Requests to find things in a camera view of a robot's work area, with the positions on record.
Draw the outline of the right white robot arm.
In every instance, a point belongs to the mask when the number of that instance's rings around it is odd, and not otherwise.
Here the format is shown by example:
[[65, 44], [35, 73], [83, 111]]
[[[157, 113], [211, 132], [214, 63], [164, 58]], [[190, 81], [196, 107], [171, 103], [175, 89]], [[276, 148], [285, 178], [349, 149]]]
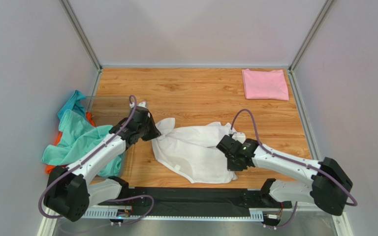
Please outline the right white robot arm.
[[216, 147], [227, 159], [230, 171], [265, 168], [294, 179], [267, 179], [260, 190], [267, 203], [311, 203], [334, 216], [342, 215], [345, 206], [357, 205], [355, 200], [348, 201], [352, 199], [351, 179], [332, 158], [326, 157], [323, 161], [300, 158], [257, 140], [240, 142], [235, 135], [224, 135]]

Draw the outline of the white t shirt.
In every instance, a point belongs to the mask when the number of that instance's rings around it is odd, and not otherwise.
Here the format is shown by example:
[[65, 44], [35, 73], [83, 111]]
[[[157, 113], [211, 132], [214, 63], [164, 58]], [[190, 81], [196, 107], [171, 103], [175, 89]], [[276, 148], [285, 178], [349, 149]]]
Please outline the white t shirt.
[[238, 177], [227, 168], [227, 158], [216, 146], [225, 135], [234, 133], [245, 141], [230, 123], [219, 121], [204, 126], [175, 127], [174, 118], [156, 123], [161, 135], [152, 140], [155, 159], [190, 183], [225, 184]]

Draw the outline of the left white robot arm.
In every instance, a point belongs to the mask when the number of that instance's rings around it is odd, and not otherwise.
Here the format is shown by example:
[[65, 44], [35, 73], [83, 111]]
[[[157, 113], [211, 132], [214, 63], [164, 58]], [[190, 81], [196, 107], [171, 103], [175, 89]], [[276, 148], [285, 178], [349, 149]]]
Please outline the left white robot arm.
[[52, 170], [38, 200], [38, 209], [43, 216], [64, 217], [75, 222], [88, 208], [120, 196], [124, 182], [119, 177], [108, 177], [96, 184], [91, 181], [110, 161], [139, 140], [150, 141], [161, 135], [146, 101], [134, 101], [130, 106], [128, 117], [113, 126], [91, 151], [66, 167], [56, 166]]

